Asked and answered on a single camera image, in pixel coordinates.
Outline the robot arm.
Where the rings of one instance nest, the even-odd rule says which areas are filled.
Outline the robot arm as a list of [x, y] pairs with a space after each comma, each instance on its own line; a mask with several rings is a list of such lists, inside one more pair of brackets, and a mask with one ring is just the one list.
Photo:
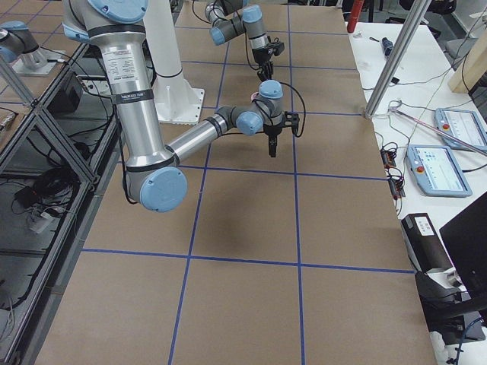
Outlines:
[[261, 81], [272, 79], [273, 56], [279, 56], [285, 49], [284, 43], [267, 34], [260, 6], [248, 1], [210, 1], [205, 5], [200, 21], [211, 26], [209, 34], [216, 46], [223, 45], [240, 35], [247, 36], [245, 46], [250, 46]]
[[204, 90], [184, 78], [167, 1], [65, 1], [65, 35], [96, 46], [129, 150], [126, 198], [150, 211], [175, 209], [187, 193], [182, 160], [231, 129], [264, 132], [270, 148], [285, 127], [282, 84], [264, 80], [249, 106], [202, 118]]

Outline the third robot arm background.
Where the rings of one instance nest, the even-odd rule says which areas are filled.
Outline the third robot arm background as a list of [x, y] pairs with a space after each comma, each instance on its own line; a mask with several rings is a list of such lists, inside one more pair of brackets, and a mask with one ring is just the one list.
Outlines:
[[1, 24], [1, 57], [23, 76], [46, 76], [54, 68], [57, 58], [40, 48], [28, 26], [22, 21]]

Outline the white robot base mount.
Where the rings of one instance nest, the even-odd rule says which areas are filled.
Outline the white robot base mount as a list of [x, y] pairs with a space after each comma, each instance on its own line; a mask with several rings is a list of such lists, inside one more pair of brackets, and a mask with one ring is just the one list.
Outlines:
[[183, 75], [169, 1], [149, 0], [143, 21], [156, 76], [152, 90], [158, 120], [196, 124], [205, 91], [191, 87]]

